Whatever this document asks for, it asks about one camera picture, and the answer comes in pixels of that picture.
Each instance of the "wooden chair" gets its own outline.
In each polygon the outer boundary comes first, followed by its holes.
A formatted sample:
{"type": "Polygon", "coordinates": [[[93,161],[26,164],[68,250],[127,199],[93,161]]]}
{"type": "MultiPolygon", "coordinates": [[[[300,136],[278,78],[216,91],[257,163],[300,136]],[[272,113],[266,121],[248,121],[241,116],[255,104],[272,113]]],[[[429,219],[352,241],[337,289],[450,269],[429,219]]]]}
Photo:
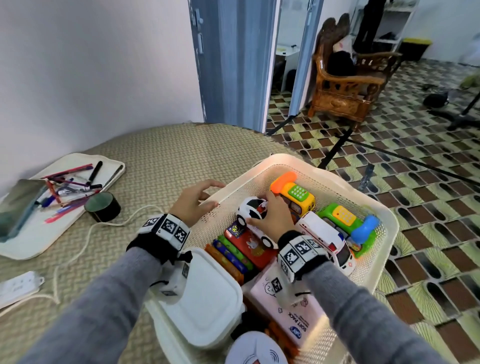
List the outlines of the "wooden chair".
{"type": "Polygon", "coordinates": [[[349,33],[350,18],[346,13],[338,24],[334,18],[325,20],[318,34],[317,51],[313,56],[317,68],[316,86],[308,116],[313,117],[316,111],[326,111],[355,121],[356,130],[399,67],[401,54],[357,54],[355,76],[332,76],[327,72],[327,64],[333,45],[349,33]]]}

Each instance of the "chair leg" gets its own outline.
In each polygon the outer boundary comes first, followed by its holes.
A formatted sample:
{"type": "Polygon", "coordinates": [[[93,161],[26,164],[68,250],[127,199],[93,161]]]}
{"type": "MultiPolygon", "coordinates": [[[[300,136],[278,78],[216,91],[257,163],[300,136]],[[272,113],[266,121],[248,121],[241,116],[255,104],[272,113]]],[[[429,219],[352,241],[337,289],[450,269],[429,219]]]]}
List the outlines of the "chair leg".
{"type": "Polygon", "coordinates": [[[313,108],[313,106],[310,106],[310,108],[308,109],[307,116],[309,118],[313,118],[315,116],[315,109],[313,108]]]}

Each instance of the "power strip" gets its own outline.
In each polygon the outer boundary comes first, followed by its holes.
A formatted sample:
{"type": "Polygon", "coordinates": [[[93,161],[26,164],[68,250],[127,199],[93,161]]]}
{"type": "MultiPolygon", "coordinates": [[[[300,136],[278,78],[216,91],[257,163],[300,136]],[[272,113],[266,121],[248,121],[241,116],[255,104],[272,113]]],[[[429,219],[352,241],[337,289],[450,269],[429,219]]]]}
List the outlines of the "power strip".
{"type": "Polygon", "coordinates": [[[30,271],[0,283],[0,309],[40,290],[45,279],[30,271]]]}

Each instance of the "hand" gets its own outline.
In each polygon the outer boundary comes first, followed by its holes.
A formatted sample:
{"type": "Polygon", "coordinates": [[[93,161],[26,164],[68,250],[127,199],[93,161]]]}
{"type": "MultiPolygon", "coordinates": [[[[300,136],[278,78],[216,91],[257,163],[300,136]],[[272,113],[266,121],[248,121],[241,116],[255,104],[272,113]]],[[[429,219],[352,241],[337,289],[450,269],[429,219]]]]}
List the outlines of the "hand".
{"type": "Polygon", "coordinates": [[[215,180],[205,180],[183,189],[168,213],[175,215],[191,228],[203,215],[218,206],[218,202],[215,201],[208,201],[200,205],[199,201],[210,197],[208,193],[204,192],[208,187],[223,188],[225,184],[215,180]]]}
{"type": "Polygon", "coordinates": [[[292,215],[287,204],[280,196],[275,197],[272,191],[266,193],[268,201],[267,216],[260,220],[258,218],[248,218],[247,224],[258,227],[265,235],[274,242],[278,240],[287,231],[295,230],[292,215]]]}

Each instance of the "gray sweater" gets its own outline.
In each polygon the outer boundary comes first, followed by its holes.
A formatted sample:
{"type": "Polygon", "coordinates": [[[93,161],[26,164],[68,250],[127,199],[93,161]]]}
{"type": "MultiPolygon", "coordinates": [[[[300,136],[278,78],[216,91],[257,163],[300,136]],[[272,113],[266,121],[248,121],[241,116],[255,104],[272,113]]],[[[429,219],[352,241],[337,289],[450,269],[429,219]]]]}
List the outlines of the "gray sweater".
{"type": "MultiPolygon", "coordinates": [[[[19,362],[116,363],[161,269],[160,262],[146,251],[130,249],[92,281],[19,362]]],[[[305,279],[358,364],[445,363],[385,305],[332,263],[322,264],[305,279]]]]}

